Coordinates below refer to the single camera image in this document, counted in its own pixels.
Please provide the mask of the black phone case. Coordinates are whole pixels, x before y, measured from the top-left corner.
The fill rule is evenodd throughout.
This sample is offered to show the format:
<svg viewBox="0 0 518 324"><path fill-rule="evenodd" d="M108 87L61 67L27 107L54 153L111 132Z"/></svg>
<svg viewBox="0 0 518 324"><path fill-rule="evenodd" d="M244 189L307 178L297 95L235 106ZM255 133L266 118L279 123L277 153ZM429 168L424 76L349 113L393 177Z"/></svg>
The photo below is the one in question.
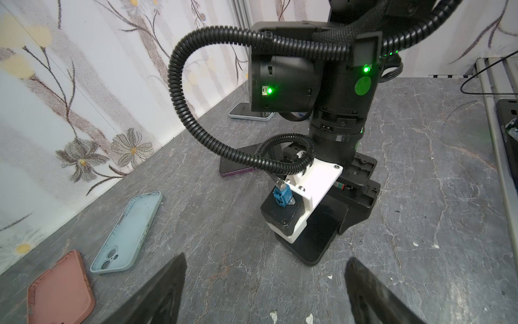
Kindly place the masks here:
<svg viewBox="0 0 518 324"><path fill-rule="evenodd" d="M309 267L317 265L338 234L349 206L326 196L307 219L306 228L294 243L278 234L275 238L301 262Z"/></svg>

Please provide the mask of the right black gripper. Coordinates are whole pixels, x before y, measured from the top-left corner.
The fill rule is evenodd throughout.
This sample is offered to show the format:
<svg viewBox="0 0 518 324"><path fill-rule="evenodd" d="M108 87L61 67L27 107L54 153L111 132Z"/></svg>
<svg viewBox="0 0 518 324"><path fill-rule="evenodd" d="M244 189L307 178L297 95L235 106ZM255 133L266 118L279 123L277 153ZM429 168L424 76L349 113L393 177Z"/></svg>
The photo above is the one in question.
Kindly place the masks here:
<svg viewBox="0 0 518 324"><path fill-rule="evenodd" d="M342 174L325 195L349 206L338 234L368 219L380 192L380 184L371 180L377 160L358 153L355 141L318 141L315 159L343 167Z"/></svg>

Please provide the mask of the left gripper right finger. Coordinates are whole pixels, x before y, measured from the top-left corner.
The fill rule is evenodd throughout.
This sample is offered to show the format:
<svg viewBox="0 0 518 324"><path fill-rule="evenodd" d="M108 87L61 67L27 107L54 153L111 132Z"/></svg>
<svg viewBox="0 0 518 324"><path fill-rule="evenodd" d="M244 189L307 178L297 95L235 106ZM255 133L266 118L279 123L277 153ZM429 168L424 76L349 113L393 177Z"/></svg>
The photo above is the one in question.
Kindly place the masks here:
<svg viewBox="0 0 518 324"><path fill-rule="evenodd" d="M345 283L356 323L424 324L421 318L355 257L347 261Z"/></svg>

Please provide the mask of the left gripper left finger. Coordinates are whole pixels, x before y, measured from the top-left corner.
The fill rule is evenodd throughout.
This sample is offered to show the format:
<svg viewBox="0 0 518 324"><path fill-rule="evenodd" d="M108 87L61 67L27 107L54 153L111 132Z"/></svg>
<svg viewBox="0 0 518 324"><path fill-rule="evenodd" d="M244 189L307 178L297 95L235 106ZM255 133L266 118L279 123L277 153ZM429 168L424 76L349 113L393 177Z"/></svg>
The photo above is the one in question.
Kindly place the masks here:
<svg viewBox="0 0 518 324"><path fill-rule="evenodd" d="M171 259L105 323L176 323L186 278L184 253Z"/></svg>

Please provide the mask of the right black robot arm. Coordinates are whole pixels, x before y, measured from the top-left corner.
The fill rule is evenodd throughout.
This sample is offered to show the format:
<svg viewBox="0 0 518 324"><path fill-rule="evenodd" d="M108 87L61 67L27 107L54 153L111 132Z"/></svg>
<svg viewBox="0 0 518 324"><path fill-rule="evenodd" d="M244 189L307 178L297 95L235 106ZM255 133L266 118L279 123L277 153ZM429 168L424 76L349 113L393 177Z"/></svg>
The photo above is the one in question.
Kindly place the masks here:
<svg viewBox="0 0 518 324"><path fill-rule="evenodd" d="M263 215L278 236L295 242L331 189L340 189L351 208L371 212L376 160L357 152L357 144L376 87L387 80L387 69L402 69L400 51L430 36L458 7L458 1L333 1L326 23L198 29L180 40L170 57L174 109L207 149L272 175L276 187ZM223 144L198 123L183 93L185 63L203 47L225 44L250 50L252 111L309 120L308 135L280 134L251 154Z"/></svg>

